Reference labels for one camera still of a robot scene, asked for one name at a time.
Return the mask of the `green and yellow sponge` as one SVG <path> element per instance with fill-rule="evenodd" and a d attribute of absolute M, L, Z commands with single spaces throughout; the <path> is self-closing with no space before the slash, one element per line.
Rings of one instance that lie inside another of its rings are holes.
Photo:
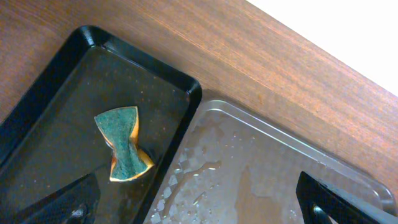
<path fill-rule="evenodd" d="M 109 180 L 129 182 L 153 167 L 150 156 L 138 147 L 139 110 L 137 106 L 111 109 L 94 117 L 95 123 L 112 149 Z"/>

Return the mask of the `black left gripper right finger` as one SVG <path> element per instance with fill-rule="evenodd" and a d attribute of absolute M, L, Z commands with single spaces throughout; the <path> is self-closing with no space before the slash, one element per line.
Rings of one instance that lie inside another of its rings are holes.
<path fill-rule="evenodd" d="M 296 196 L 305 224 L 397 224 L 397 217 L 302 171 Z"/>

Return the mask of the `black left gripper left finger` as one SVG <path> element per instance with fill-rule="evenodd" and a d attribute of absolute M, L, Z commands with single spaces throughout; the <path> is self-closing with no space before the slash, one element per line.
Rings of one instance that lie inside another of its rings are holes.
<path fill-rule="evenodd" d="M 90 173 L 21 210 L 17 222 L 93 224 L 100 197 L 96 176 Z"/>

